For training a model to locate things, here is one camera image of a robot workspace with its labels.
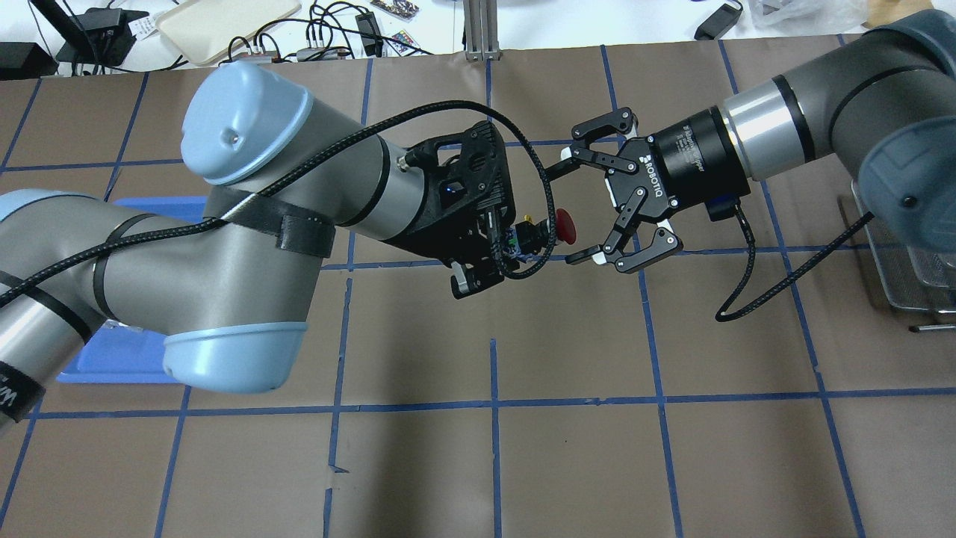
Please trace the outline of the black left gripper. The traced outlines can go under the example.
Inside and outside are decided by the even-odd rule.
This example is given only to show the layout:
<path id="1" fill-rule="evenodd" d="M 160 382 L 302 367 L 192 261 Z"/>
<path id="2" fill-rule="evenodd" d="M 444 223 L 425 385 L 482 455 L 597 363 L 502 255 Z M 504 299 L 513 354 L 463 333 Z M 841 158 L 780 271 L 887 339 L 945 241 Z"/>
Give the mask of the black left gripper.
<path id="1" fill-rule="evenodd" d="M 461 300 L 504 282 L 491 255 L 488 216 L 496 232 L 515 222 L 515 198 L 504 140 L 488 120 L 465 132 L 431 137 L 397 159 L 404 173 L 423 173 L 423 200 L 409 225 L 390 239 L 397 249 L 450 266 L 450 289 Z"/>

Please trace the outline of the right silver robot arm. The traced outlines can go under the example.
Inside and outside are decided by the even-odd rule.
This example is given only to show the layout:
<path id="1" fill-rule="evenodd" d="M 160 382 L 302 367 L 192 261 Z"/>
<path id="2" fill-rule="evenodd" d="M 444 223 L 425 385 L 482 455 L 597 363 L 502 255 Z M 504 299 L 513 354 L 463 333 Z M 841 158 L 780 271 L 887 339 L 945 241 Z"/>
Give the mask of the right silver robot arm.
<path id="1" fill-rule="evenodd" d="M 751 182 L 831 154 L 899 241 L 952 254 L 954 52 L 954 17 L 923 10 L 659 132 L 639 135 L 628 107 L 575 126 L 547 174 L 602 168 L 618 219 L 566 262 L 639 271 L 682 249 L 676 212 L 729 218 Z"/>

